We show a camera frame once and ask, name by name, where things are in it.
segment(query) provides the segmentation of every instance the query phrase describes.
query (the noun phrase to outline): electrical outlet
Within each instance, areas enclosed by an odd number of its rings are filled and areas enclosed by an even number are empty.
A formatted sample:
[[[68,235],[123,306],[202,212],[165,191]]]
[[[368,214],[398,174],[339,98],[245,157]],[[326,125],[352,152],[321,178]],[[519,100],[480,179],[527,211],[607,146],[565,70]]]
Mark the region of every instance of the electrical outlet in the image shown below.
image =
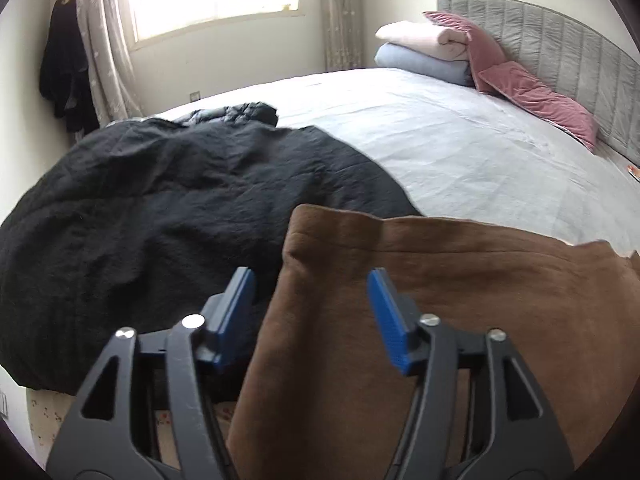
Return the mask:
[[[9,418],[9,406],[6,402],[6,395],[0,391],[0,414],[4,418]]]

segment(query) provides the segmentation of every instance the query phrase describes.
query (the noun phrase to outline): brown pants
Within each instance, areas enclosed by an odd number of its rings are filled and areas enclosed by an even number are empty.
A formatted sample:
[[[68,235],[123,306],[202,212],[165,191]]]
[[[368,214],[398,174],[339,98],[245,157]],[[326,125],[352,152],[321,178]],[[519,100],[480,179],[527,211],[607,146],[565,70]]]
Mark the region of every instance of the brown pants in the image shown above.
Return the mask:
[[[230,428],[241,478],[384,477],[415,382],[386,356],[366,295],[374,267],[423,312],[463,330],[507,331],[576,465],[638,380],[638,254],[476,222],[299,206]]]

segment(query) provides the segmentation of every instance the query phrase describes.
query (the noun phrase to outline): pink velvet pillow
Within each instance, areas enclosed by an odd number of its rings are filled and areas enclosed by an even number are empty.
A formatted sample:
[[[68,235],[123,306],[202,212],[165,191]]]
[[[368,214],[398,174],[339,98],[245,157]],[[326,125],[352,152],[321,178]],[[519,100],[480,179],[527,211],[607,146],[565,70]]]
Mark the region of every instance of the pink velvet pillow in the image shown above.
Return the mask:
[[[593,151],[598,125],[581,104],[554,92],[515,61],[492,66],[479,75],[511,102],[559,126]]]
[[[423,15],[437,25],[455,28],[466,33],[469,38],[469,65],[476,88],[485,94],[495,94],[494,88],[485,83],[478,74],[493,65],[500,65],[507,61],[498,42],[488,32],[462,16],[450,12],[424,12]]]

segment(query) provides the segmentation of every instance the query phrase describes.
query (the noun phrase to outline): pillow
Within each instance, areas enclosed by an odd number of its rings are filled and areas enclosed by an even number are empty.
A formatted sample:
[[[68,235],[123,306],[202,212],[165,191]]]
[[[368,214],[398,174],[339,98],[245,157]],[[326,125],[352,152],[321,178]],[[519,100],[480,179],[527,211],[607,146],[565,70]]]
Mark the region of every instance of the pillow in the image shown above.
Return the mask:
[[[511,102],[553,123],[593,151],[598,125],[581,104],[554,92],[515,61],[492,66],[479,75]]]
[[[390,23],[380,27],[376,37],[444,61],[468,59],[466,35],[458,30],[439,27],[433,23]],[[445,41],[450,38],[463,41]]]
[[[450,12],[424,12],[423,15],[438,25],[461,30],[468,36],[468,56],[476,88],[482,93],[494,94],[494,88],[478,77],[478,74],[482,70],[507,61],[500,44],[488,32],[462,16]]]
[[[474,85],[468,61],[443,61],[393,43],[385,43],[378,49],[376,65],[381,68],[401,68],[454,85]]]

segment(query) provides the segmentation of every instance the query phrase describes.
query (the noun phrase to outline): hanging clothes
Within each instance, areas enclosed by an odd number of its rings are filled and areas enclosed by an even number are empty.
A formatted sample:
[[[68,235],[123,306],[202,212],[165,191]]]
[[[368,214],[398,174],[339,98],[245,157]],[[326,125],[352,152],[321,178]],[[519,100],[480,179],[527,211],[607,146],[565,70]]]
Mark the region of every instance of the hanging clothes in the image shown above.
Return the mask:
[[[58,0],[51,13],[49,37],[40,67],[40,93],[54,104],[54,115],[66,119],[76,140],[98,129],[76,0]]]

